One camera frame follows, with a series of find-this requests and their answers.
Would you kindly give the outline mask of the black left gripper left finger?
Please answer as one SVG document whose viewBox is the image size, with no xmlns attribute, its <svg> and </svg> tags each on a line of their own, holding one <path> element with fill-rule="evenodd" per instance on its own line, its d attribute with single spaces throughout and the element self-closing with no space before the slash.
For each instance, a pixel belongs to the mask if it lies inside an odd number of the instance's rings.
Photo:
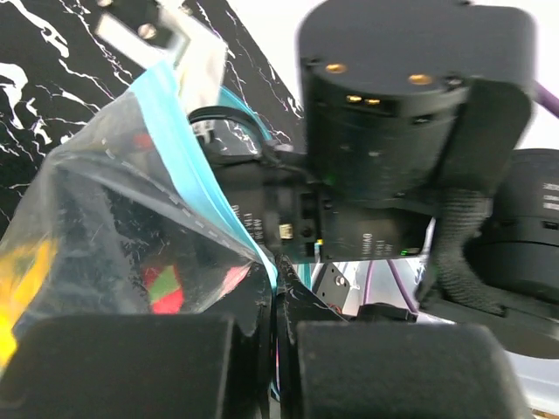
<svg viewBox="0 0 559 419">
<path fill-rule="evenodd" d="M 4 418 L 267 418 L 275 272 L 252 264 L 199 314 L 42 319 L 3 368 Z"/>
</svg>

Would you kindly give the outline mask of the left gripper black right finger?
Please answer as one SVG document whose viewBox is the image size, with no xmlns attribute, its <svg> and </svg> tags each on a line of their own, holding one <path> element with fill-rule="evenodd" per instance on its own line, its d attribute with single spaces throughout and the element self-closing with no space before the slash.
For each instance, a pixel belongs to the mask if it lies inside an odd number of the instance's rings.
<svg viewBox="0 0 559 419">
<path fill-rule="evenodd" d="M 507 356 L 482 326 L 412 323 L 373 306 L 347 321 L 277 260 L 285 418 L 528 418 Z"/>
</svg>

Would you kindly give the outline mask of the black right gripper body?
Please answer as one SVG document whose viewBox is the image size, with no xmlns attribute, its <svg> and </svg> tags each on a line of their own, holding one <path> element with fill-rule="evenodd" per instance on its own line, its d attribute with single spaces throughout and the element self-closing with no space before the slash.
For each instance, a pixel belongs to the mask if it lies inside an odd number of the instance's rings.
<svg viewBox="0 0 559 419">
<path fill-rule="evenodd" d="M 338 200 L 301 166 L 280 155 L 262 124 L 247 112 L 206 106 L 193 125 L 218 125 L 202 144 L 213 175 L 257 244 L 295 263 L 347 262 L 418 255 L 430 217 L 404 209 L 370 209 Z"/>
</svg>

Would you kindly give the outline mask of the fake orange fruit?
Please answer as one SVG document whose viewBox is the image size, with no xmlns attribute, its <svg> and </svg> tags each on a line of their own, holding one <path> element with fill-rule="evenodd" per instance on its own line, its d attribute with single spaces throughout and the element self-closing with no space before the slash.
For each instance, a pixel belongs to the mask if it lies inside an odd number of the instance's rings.
<svg viewBox="0 0 559 419">
<path fill-rule="evenodd" d="M 1 254 L 1 367 L 17 349 L 12 329 L 45 282 L 57 250 L 56 242 L 45 240 Z"/>
</svg>

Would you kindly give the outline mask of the clear zip top bag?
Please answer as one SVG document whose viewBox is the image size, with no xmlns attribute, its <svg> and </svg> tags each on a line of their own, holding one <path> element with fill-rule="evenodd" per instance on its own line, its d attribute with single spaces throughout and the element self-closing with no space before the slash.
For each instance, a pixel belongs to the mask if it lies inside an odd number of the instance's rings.
<svg viewBox="0 0 559 419">
<path fill-rule="evenodd" d="M 232 268 L 277 271 L 245 230 L 213 175 L 179 101 L 167 63 L 145 71 L 69 141 L 54 148 L 24 192 L 1 239 L 58 244 L 22 336 L 42 319 L 145 315 L 143 270 L 174 264 L 181 313 L 200 313 L 230 292 Z"/>
</svg>

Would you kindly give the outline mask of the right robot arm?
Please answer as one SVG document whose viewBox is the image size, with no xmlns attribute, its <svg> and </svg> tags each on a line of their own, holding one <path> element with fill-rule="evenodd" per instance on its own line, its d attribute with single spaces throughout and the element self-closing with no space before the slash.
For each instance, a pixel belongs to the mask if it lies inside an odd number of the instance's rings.
<svg viewBox="0 0 559 419">
<path fill-rule="evenodd" d="M 423 312 L 488 327 L 506 350 L 558 355 L 555 150 L 517 143 L 535 101 L 535 22 L 467 1 L 325 1 L 298 31 L 304 153 L 246 112 L 208 106 L 259 151 L 204 145 L 262 242 L 294 262 L 410 258 L 432 235 Z"/>
</svg>

